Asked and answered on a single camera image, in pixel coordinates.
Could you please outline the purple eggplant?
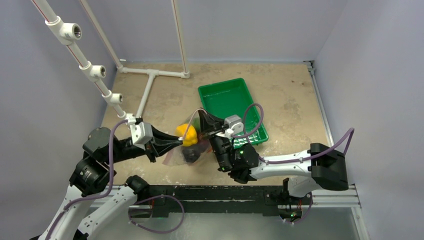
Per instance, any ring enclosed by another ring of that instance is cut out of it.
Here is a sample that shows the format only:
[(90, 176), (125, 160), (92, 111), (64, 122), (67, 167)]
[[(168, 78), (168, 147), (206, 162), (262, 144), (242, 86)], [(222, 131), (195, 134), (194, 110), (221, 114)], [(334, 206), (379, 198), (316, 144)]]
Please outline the purple eggplant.
[(183, 146), (181, 148), (183, 159), (188, 164), (195, 163), (201, 156), (202, 152), (198, 146)]

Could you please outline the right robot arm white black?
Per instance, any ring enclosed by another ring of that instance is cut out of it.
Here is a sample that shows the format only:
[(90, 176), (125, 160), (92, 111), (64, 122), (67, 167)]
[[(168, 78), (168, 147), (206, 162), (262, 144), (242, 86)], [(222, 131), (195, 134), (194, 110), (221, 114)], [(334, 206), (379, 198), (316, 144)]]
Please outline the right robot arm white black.
[(261, 157), (250, 142), (234, 147), (235, 138), (247, 136), (238, 115), (222, 119), (202, 110), (199, 125), (199, 137), (209, 141), (218, 170), (237, 183), (285, 176), (280, 196), (288, 204), (314, 190), (349, 188), (345, 154), (333, 147), (312, 143), (309, 149), (293, 154)]

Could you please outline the clear zip top bag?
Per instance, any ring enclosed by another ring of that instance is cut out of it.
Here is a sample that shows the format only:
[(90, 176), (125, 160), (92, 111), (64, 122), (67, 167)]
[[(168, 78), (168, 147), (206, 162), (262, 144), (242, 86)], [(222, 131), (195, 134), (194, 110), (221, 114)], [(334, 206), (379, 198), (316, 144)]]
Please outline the clear zip top bag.
[(201, 139), (200, 114), (205, 114), (202, 107), (196, 109), (181, 124), (175, 127), (173, 133), (182, 139), (182, 145), (169, 151), (162, 162), (166, 166), (193, 165), (206, 160), (212, 155), (210, 142)]

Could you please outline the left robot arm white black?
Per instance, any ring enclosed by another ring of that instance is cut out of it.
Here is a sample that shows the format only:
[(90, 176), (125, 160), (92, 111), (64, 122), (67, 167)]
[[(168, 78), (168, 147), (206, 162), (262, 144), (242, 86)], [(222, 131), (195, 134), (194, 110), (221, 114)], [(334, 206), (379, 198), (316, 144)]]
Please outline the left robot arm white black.
[(93, 130), (83, 144), (83, 158), (69, 179), (65, 197), (47, 229), (36, 240), (91, 240), (119, 213), (134, 204), (150, 206), (165, 194), (154, 195), (152, 185), (138, 175), (130, 176), (124, 185), (100, 208), (88, 214), (92, 203), (110, 195), (116, 171), (114, 164), (140, 156), (151, 162), (183, 144), (180, 136), (169, 135), (149, 123), (129, 124), (131, 136), (118, 139), (115, 132), (126, 124)]

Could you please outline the yellow bell pepper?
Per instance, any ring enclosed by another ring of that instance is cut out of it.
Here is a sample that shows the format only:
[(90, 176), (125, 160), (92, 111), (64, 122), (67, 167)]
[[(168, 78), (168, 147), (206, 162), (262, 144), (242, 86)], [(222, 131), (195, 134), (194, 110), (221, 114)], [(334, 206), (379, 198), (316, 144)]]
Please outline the yellow bell pepper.
[(182, 146), (190, 147), (198, 143), (198, 135), (196, 129), (192, 125), (184, 123), (175, 129), (175, 134), (178, 137), (183, 137)]

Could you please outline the green orange mango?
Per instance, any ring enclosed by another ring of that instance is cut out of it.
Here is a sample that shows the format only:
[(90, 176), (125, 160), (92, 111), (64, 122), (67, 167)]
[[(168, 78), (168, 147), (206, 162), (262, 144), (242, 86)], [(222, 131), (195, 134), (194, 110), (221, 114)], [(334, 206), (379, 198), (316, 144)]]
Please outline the green orange mango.
[(194, 118), (191, 122), (191, 125), (196, 129), (196, 131), (201, 131), (201, 123), (199, 118)]

